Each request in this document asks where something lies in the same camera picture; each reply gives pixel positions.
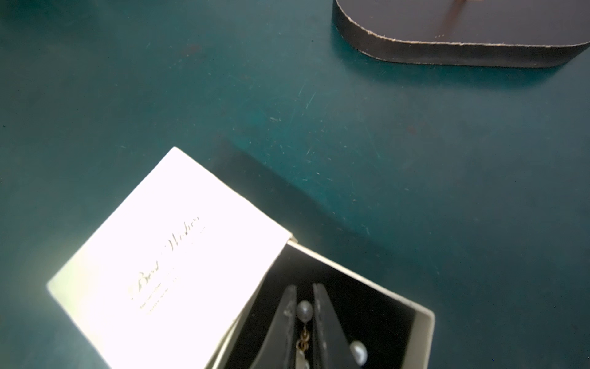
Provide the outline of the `cream drawer jewelry box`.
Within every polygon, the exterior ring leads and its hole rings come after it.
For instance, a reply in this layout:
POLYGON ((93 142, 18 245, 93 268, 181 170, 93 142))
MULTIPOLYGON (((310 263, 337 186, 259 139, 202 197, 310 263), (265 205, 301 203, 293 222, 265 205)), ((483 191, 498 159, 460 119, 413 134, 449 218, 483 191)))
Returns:
POLYGON ((360 368, 425 368, 434 313, 302 246, 171 149, 49 280, 111 368, 250 368, 284 290, 323 284, 360 368))

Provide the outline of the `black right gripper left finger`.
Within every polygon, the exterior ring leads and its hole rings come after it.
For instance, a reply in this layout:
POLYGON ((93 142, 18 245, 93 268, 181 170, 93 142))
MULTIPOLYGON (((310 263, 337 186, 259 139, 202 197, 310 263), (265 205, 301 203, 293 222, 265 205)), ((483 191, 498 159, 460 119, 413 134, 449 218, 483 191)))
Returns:
POLYGON ((297 287, 285 288, 267 330, 264 342, 250 369, 293 369, 296 367, 297 287))

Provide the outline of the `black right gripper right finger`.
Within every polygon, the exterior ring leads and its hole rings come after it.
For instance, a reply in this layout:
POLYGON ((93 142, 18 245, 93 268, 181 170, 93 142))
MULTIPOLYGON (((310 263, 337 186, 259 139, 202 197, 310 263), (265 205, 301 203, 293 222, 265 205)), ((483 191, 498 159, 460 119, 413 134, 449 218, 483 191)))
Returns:
POLYGON ((313 368, 359 369, 323 284, 313 284, 313 309, 313 368))

